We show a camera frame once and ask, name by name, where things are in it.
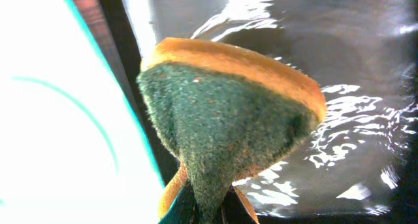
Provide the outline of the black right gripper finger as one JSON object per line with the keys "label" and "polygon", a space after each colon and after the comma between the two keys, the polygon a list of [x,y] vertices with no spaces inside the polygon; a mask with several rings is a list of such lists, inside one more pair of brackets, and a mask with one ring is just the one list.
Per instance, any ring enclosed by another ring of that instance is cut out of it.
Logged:
{"label": "black right gripper finger", "polygon": [[193,186],[186,183],[159,224],[197,224],[198,206]]}

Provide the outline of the yellow green sponge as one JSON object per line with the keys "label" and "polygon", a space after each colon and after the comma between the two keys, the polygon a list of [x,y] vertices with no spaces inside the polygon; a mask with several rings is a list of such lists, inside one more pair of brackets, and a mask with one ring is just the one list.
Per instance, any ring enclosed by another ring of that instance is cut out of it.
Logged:
{"label": "yellow green sponge", "polygon": [[221,42],[166,38],[142,60],[137,82],[158,137],[180,161],[160,221],[190,183],[198,223],[221,223],[232,183],[287,157],[327,114],[315,80]]}

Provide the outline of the light green plate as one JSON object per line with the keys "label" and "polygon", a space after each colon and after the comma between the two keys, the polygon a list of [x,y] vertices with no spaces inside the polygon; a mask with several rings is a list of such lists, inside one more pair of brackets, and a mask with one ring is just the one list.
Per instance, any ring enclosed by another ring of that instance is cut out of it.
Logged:
{"label": "light green plate", "polygon": [[106,223],[119,171],[108,133],[60,89],[14,77],[1,89],[1,220]]}

